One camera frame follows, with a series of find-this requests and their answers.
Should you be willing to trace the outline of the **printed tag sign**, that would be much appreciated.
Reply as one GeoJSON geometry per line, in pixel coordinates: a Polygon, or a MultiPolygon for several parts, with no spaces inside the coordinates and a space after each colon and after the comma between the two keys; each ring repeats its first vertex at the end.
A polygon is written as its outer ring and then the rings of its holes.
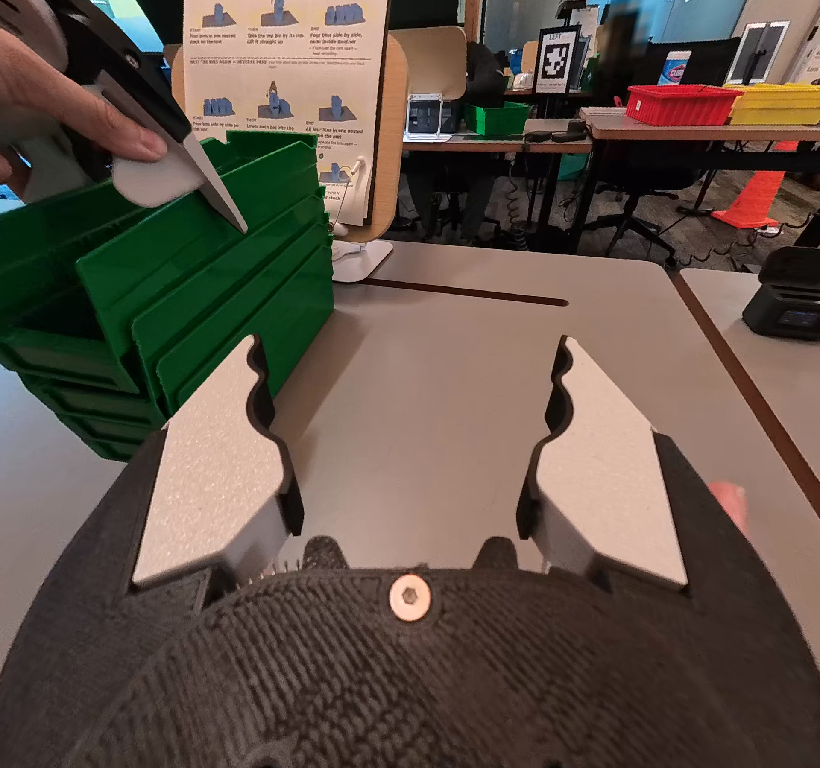
{"type": "Polygon", "coordinates": [[[532,88],[534,95],[569,92],[579,37],[580,24],[540,30],[532,88]]]}

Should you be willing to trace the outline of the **printed instruction sheet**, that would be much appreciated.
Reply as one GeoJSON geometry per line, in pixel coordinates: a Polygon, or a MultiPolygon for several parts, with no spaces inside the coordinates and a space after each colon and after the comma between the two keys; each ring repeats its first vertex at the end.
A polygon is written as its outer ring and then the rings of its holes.
{"type": "Polygon", "coordinates": [[[371,204],[390,0],[184,0],[185,109],[200,139],[316,136],[331,220],[371,204]]]}

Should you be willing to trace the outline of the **wooden clipboard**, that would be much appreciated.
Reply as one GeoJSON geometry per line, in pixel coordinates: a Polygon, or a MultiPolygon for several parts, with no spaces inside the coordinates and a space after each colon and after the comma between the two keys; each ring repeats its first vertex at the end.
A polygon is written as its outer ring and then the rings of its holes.
{"type": "Polygon", "coordinates": [[[388,32],[401,46],[408,67],[408,95],[439,94],[445,102],[466,91],[466,35],[458,25],[388,32]]]}

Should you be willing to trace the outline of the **person's right hand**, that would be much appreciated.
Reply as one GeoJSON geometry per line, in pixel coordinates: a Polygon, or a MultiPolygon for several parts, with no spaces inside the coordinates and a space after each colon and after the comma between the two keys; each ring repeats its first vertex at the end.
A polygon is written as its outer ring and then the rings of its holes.
{"type": "Polygon", "coordinates": [[[751,540],[749,509],[744,488],[730,482],[716,481],[709,484],[709,491],[743,536],[751,540]]]}

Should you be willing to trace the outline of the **black charger box with display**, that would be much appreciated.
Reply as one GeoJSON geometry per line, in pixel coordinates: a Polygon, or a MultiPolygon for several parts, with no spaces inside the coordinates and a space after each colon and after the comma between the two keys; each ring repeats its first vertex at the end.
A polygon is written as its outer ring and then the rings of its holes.
{"type": "Polygon", "coordinates": [[[783,247],[758,274],[759,287],[741,319],[756,334],[782,339],[819,339],[819,250],[783,247]]]}

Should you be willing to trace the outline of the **black office chair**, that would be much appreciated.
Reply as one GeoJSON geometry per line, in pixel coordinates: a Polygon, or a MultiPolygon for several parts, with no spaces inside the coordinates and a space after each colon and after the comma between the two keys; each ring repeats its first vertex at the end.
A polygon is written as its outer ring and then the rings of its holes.
{"type": "Polygon", "coordinates": [[[657,246],[667,253],[666,267],[676,266],[676,251],[661,238],[659,225],[641,220],[636,216],[636,209],[643,197],[677,199],[678,191],[695,184],[703,174],[703,168],[695,159],[707,152],[711,145],[707,140],[608,143],[598,174],[600,185],[595,191],[624,194],[623,209],[601,215],[584,227],[586,232],[614,229],[605,257],[612,254],[627,232],[634,232],[650,246],[657,246]]]}

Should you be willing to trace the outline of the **white canister blue label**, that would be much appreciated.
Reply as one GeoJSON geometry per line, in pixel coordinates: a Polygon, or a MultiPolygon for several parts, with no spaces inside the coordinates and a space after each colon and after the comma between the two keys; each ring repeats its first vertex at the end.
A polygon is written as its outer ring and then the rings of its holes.
{"type": "Polygon", "coordinates": [[[692,50],[672,50],[663,61],[658,86],[680,85],[685,74],[686,66],[691,59],[692,50]]]}

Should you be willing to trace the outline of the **grey monitor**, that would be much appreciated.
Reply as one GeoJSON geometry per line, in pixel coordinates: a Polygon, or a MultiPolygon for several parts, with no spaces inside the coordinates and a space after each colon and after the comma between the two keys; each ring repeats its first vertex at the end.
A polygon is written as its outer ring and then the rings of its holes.
{"type": "Polygon", "coordinates": [[[725,85],[766,82],[790,24],[788,20],[746,24],[725,85]]]}

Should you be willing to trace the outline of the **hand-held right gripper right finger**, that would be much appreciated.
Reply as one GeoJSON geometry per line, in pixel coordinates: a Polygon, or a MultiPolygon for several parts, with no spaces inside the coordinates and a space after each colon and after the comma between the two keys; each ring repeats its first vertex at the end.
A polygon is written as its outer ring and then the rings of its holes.
{"type": "Polygon", "coordinates": [[[561,337],[517,505],[544,569],[615,569],[664,589],[689,582],[650,421],[573,337],[561,337]]]}

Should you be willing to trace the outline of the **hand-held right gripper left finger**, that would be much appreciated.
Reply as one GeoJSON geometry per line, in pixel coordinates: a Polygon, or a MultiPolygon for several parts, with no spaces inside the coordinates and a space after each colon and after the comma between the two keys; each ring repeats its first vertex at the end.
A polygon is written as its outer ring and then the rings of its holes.
{"type": "Polygon", "coordinates": [[[290,452],[272,434],[266,355],[244,337],[163,429],[132,583],[139,589],[214,567],[245,585],[272,569],[304,507],[290,452]]]}

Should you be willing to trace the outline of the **clear box white frame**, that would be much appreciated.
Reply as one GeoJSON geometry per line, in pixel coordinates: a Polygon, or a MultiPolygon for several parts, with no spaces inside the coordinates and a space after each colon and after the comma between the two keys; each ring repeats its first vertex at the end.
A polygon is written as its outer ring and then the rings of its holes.
{"type": "Polygon", "coordinates": [[[442,93],[411,93],[407,99],[404,141],[437,142],[441,139],[443,123],[442,93]]]}

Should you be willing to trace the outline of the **yellow plastic bin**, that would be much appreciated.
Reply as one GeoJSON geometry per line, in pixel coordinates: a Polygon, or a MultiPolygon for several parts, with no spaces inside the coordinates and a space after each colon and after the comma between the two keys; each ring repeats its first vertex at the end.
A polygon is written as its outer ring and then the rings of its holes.
{"type": "Polygon", "coordinates": [[[739,97],[730,113],[733,125],[816,126],[819,122],[819,85],[728,85],[739,97]]]}

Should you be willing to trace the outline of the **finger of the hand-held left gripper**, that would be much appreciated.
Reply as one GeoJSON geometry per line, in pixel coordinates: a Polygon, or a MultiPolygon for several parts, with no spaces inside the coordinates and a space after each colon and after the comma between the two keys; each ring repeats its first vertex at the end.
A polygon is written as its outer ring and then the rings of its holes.
{"type": "Polygon", "coordinates": [[[248,232],[241,211],[167,87],[138,71],[115,76],[107,70],[100,71],[97,86],[110,104],[167,146],[163,157],[154,162],[113,157],[111,178],[121,195],[140,207],[158,208],[199,191],[234,228],[248,232]]]}

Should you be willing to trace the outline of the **wooden-top table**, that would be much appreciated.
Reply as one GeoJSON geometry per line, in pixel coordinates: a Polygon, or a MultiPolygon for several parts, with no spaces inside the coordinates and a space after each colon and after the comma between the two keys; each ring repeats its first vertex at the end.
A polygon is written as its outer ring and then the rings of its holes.
{"type": "Polygon", "coordinates": [[[769,148],[766,151],[740,151],[727,147],[729,143],[779,142],[811,142],[818,146],[818,125],[655,127],[627,117],[625,109],[593,107],[583,108],[580,118],[591,138],[591,151],[586,177],[577,196],[576,213],[568,229],[568,251],[572,255],[577,254],[581,237],[586,233],[584,228],[589,222],[591,202],[600,185],[598,174],[611,141],[707,140],[712,143],[711,147],[695,159],[703,171],[774,170],[816,174],[819,170],[818,150],[787,152],[769,148]]]}
{"type": "Polygon", "coordinates": [[[568,230],[550,225],[562,154],[587,154],[591,140],[581,143],[525,144],[524,135],[505,140],[452,136],[444,142],[405,145],[401,172],[418,218],[419,240],[431,242],[441,233],[439,206],[448,199],[448,243],[504,246],[526,251],[570,254],[568,230]],[[490,219],[491,193],[503,180],[506,234],[480,237],[490,219]]]}

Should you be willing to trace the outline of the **red plastic bin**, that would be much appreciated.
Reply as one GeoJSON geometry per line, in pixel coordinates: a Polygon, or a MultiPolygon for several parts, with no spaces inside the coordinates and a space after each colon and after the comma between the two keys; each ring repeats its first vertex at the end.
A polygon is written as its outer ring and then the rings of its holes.
{"type": "Polygon", "coordinates": [[[711,85],[632,85],[629,92],[626,116],[655,127],[723,126],[743,95],[711,85]]]}

